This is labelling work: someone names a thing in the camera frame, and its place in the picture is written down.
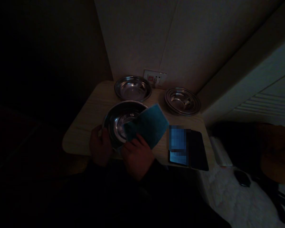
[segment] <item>teal cloth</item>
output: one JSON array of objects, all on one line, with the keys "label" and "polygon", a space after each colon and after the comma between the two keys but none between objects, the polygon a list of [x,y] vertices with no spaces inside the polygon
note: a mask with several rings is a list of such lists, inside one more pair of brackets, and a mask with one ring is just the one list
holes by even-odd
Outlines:
[{"label": "teal cloth", "polygon": [[153,149],[169,126],[169,121],[163,114],[158,104],[143,111],[137,118],[131,122],[125,123],[123,129],[130,142],[137,138],[136,133],[140,134],[149,147]]}]

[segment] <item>dark floor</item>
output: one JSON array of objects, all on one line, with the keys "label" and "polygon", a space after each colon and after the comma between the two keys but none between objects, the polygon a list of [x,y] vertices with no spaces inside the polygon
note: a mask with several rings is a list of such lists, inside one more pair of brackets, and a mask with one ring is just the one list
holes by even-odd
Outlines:
[{"label": "dark floor", "polygon": [[0,220],[33,220],[89,157],[61,147],[63,131],[0,106]]}]

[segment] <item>black jacket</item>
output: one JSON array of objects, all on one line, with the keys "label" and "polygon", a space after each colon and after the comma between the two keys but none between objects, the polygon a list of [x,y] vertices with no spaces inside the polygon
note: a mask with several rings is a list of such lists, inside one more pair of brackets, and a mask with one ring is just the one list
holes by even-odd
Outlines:
[{"label": "black jacket", "polygon": [[197,189],[187,186],[157,160],[140,182],[128,178],[113,186],[107,183],[107,168],[90,163],[83,175],[59,194],[44,222],[67,227],[230,227]]}]

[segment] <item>electrical socket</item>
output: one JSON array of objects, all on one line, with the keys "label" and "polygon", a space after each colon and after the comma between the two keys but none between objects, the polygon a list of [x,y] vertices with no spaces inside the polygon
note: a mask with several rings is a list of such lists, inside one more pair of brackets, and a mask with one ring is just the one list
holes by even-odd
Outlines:
[{"label": "electrical socket", "polygon": [[151,85],[154,85],[156,87],[160,87],[163,85],[165,80],[167,79],[166,73],[156,72],[156,71],[150,71],[145,70],[143,73],[143,78],[146,79]]}]

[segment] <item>metal bowl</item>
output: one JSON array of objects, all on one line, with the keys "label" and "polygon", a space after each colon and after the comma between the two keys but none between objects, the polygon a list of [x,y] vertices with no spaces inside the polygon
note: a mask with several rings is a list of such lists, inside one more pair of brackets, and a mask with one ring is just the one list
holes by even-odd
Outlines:
[{"label": "metal bowl", "polygon": [[119,79],[115,83],[115,93],[122,100],[144,101],[148,99],[152,93],[150,83],[137,76],[128,76]]},{"label": "metal bowl", "polygon": [[138,117],[146,108],[148,107],[138,101],[123,101],[109,110],[102,127],[108,129],[113,149],[117,150],[127,141],[123,124]]},{"label": "metal bowl", "polygon": [[169,89],[165,93],[165,102],[174,113],[182,116],[193,116],[200,111],[199,99],[184,88]]}]

